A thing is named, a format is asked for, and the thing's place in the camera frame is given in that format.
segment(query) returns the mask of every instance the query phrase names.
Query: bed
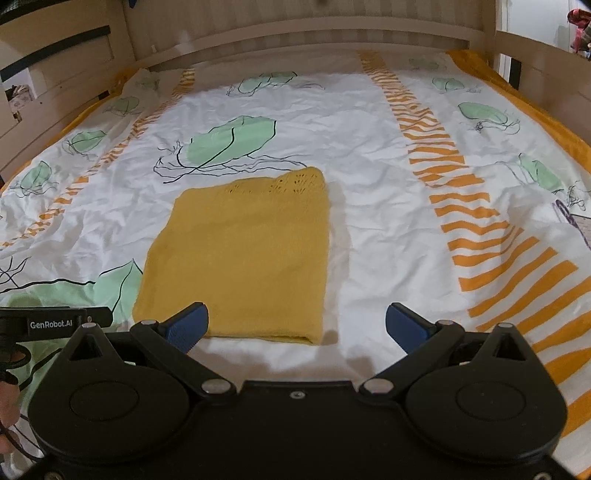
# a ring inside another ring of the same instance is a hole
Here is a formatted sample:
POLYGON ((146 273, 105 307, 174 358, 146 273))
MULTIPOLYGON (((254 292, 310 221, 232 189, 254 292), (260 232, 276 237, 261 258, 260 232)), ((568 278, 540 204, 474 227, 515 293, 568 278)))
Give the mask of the bed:
MULTIPOLYGON (((44 60, 45 93, 0 117, 0 304, 108 305, 129 328, 183 192, 314 167, 330 201, 319 345, 206 338, 190 355, 238 385, 359 383, 404 355, 384 327, 393 301, 467 330, 509 321, 569 405, 555 457, 589 476, 591 136, 569 107, 588 101, 582 59, 496 31, 488 0, 97 3, 109 33, 44 60), (500 54, 522 61, 519 92, 500 54), (187 166, 188 145, 237 124, 272 134, 187 166)), ((18 372, 25 416, 51 361, 33 365, 18 372)), ((11 455, 5 470, 25 468, 11 455)))

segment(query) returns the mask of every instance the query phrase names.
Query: yellow knitted cloth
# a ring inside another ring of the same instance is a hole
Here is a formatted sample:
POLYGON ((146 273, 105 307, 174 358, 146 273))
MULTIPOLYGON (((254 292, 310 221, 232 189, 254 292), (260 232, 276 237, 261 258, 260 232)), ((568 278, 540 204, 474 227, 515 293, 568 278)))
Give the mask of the yellow knitted cloth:
POLYGON ((328 217, 316 168, 186 190, 150 247, 134 320, 202 301, 210 336, 320 343, 328 217))

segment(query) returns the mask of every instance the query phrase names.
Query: blue gripper pad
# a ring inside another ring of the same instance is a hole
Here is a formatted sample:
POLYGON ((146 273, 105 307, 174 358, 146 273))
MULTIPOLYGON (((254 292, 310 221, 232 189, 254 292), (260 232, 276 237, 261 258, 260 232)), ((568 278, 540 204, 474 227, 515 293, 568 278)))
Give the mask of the blue gripper pad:
POLYGON ((164 339, 182 353, 203 338, 209 326, 207 307, 203 303, 193 303, 158 326, 164 339))
POLYGON ((435 333, 437 327, 401 303, 386 311, 386 331, 406 353, 412 353, 435 333))

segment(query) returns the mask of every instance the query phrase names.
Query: white duvet cover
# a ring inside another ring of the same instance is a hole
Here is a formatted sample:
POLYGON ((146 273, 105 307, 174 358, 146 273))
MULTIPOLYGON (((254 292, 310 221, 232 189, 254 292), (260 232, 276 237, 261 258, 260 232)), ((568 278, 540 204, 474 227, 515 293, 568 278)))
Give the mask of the white duvet cover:
MULTIPOLYGON (((591 178, 445 54, 140 70, 2 194, 0 304, 108 305, 127 328, 148 249, 183 190, 301 166, 321 169, 331 201, 324 345, 207 338, 191 356, 237 384, 360 382, 404 355, 385 331, 393 301, 467 330, 510 321, 546 365, 572 370, 559 387, 578 416, 556 457, 588 468, 591 421, 578 413, 591 405, 591 252, 561 212, 586 215, 591 178), (275 133, 237 158, 182 148, 235 119, 274 121, 275 133)), ((61 344, 29 345, 20 380, 61 344)), ((50 365, 23 392, 24 413, 50 365)), ((26 466, 11 455, 6 470, 26 466)))

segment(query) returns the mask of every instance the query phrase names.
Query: wooden bed frame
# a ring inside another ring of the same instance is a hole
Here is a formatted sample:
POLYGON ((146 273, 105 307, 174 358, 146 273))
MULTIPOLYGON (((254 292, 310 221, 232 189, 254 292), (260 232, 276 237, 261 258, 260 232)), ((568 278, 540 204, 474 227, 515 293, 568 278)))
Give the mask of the wooden bed frame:
POLYGON ((469 48, 484 52, 497 71, 504 54, 522 63, 520 92, 591 141, 584 119, 591 106, 591 65, 583 58, 499 31, 500 0, 406 2, 407 15, 397 9, 404 0, 196 0, 189 19, 180 25, 179 18, 187 12, 175 12, 172 18, 170 8, 181 0, 140 0, 133 10, 121 0, 62 0, 5 23, 0 18, 0 70, 24 57, 34 58, 45 47, 84 40, 88 32, 105 33, 109 27, 106 34, 46 55, 29 67, 38 96, 22 108, 18 119, 4 90, 0 93, 0 175, 10 178, 42 152, 72 119, 113 88, 123 69, 179 68, 262 50, 321 47, 421 53, 469 48), (440 21, 424 20, 424 8, 437 2, 440 21), (164 19, 158 10, 163 5, 169 9, 164 19), (464 6, 469 12, 463 12, 464 6), (447 15, 451 7, 463 22, 447 15))

